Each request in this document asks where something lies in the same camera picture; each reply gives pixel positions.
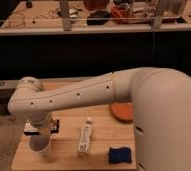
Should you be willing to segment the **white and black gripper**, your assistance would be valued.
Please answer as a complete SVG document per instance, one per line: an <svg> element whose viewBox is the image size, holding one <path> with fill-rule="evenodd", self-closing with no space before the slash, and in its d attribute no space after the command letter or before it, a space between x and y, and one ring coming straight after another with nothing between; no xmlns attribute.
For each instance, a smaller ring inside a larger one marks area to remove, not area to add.
<svg viewBox="0 0 191 171"><path fill-rule="evenodd" d="M33 125L30 121L25 123L23 133L26 136L31 135L50 135L59 132L60 121L52 119L48 125Z"/></svg>

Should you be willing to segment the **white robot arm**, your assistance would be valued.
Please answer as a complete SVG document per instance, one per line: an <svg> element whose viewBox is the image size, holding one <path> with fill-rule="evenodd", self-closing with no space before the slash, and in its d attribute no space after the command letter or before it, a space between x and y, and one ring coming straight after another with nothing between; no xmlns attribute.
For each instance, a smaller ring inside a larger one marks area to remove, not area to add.
<svg viewBox="0 0 191 171"><path fill-rule="evenodd" d="M52 111L113 102L133 104L138 171L191 171L191 77L178 70L128 69L48 91L24 77L8 110L38 127Z"/></svg>

